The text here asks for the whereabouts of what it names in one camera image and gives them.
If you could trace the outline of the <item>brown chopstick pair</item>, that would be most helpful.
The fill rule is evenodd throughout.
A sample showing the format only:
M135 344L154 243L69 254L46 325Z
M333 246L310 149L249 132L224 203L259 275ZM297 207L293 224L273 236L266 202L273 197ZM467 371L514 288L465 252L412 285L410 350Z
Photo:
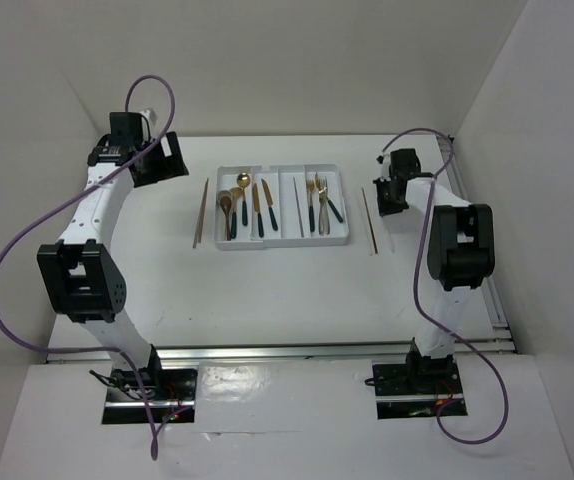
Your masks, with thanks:
M198 218L197 218L196 228L195 228L195 233L194 233L194 239L193 239L193 243L192 243L193 249L196 249L197 246L202 241L203 225L204 225L208 190L209 190L209 179L206 179L205 183L204 183L204 187L203 187L201 204L200 204L200 208L199 208L199 213L198 213Z

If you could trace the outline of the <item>gold knife green handle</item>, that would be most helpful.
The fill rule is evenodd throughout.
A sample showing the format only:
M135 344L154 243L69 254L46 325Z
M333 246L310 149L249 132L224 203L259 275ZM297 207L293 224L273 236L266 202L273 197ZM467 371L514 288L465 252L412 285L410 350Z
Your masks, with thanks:
M260 198L259 198L259 191L258 191L258 184L254 182L252 186L252 202L253 208L256 215L256 225L257 225L257 233L259 238L264 238L265 230L264 230L264 223L263 217L260 207Z
M272 226L272 229L277 232L279 230L279 227L278 227L278 221L277 221L277 218L276 218L276 215L274 212L274 208L273 208L274 202L273 202L271 190L270 190L270 187L269 187L267 181L264 178L261 179L261 183L262 183L263 191L264 191L266 202L267 202L267 208L268 208L268 212L269 212L269 216L270 216L271 226Z

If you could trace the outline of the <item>aluminium rail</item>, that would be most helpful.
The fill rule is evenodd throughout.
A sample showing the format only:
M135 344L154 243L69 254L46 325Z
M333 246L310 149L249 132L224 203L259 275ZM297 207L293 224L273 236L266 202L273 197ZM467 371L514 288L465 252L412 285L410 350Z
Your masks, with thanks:
M515 353L516 347L510 338L482 340L472 342L475 348L484 353ZM409 343L345 343L327 345L279 345L279 346L217 346L161 348L158 355L163 362L200 362L224 360L282 360L349 358L406 355ZM98 362L108 360L103 352L87 352L69 355L49 354L47 363Z

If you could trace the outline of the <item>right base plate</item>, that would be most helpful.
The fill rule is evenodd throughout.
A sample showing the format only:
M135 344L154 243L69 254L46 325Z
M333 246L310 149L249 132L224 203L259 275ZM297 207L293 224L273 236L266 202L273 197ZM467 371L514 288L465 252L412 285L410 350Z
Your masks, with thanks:
M364 384L373 389L379 420L467 416L458 367L446 374L412 379L403 364L374 364Z

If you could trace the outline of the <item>metal chopstick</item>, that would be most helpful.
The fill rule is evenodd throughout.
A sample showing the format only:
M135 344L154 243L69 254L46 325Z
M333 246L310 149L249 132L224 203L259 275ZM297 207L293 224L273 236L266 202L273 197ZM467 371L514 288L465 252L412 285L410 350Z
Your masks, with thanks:
M302 212L301 212L301 207L300 207L300 196L299 196L299 192L298 192L298 187L297 187L297 183L296 183L296 178L293 177L292 178L292 185L293 185L293 190L294 190L294 199L295 199L295 203L296 203L296 212L297 212L297 218L298 218L298 226L299 226L299 233L300 233L300 237L304 238L304 226L303 226L303 220L302 220Z

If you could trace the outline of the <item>white cutlery tray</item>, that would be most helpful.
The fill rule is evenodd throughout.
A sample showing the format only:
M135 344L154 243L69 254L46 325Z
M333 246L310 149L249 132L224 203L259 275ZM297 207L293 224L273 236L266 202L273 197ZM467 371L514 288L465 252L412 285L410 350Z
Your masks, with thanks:
M216 186L219 192L230 190L237 186L237 176L241 172L247 172L251 177L251 183L246 188L248 205L248 225L242 225L242 196L237 206L237 236L230 239L231 212L228 216L220 207L216 208L214 240L216 247L221 251L234 250L260 250L266 248L296 248L296 247L323 247L340 246L347 243L350 228L344 201L344 192L341 182L340 169L334 164L301 164L301 165L273 165L262 166L221 166L217 170ZM315 174L324 177L327 181L328 199L331 199L344 218L339 223L328 205L330 234L321 236L318 230L319 217L319 192L315 184L313 194L313 206L315 213L316 229L314 233L309 229L308 195L306 181L315 181ZM296 178L300 196L300 207L304 226L304 238L300 237L296 203L292 178ZM272 229L267 202L263 191L261 179L265 179L270 187L274 212L278 221L279 230ZM260 207L263 217L265 235L259 238L257 233L256 215L252 202L252 186L258 184Z

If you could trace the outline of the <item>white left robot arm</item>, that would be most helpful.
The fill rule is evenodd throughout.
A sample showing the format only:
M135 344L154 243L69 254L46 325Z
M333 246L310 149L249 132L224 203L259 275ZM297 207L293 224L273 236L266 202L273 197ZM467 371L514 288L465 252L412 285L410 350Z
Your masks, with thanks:
M109 119L109 133L87 160L87 184L93 193L78 203L58 241L40 246L37 261L54 311L108 349L113 367L106 383L132 399L159 400L171 385L156 348L127 314L126 281L110 245L133 189L185 176L188 170L174 133L166 134L159 145L153 143L153 110L113 112Z

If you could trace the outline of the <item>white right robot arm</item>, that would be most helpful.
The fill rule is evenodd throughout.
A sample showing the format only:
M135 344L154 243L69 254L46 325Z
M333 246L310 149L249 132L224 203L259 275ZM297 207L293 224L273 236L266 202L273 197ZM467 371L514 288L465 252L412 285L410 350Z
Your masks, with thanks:
M472 204L424 172L413 148L397 149L378 162L386 173L374 181L378 213L391 233L402 230L393 218L415 209L428 223L421 264L436 286L430 316L411 342L405 366L375 375L375 389L385 395L429 394L455 372L456 339L474 292L495 267L493 213L486 204Z

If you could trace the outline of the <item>gold fork green handle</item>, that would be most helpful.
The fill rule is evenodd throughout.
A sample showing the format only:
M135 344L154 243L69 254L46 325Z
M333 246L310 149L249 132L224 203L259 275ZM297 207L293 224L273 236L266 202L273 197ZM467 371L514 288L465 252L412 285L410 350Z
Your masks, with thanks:
M326 179L323 177L320 177L318 174L315 174L315 184L316 184L318 191L322 192L323 188L326 186ZM333 203L333 201L331 199L328 199L327 202L328 202L329 207L331 208L332 213L334 214L335 218L337 219L337 221L339 223L343 223L344 218L342 217L340 211L338 210L336 205Z
M313 206L313 194L315 190L315 181L308 179L306 181L307 195L308 195L308 217L309 217L309 229L311 233L315 232L315 213Z

